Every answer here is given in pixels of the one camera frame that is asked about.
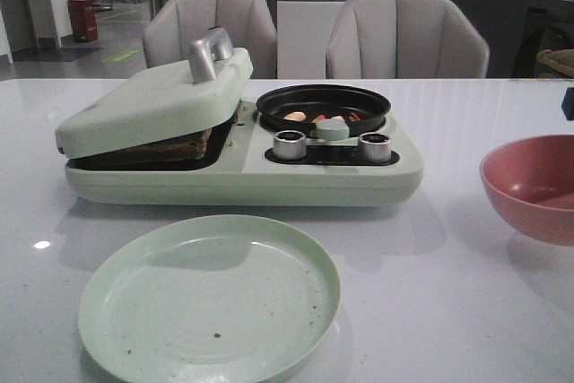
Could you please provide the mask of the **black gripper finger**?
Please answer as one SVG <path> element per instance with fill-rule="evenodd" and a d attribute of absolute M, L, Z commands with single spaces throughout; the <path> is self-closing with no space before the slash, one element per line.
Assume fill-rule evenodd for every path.
<path fill-rule="evenodd" d="M 574 88 L 569 87 L 563 97 L 561 110 L 567 120 L 574 120 Z"/>

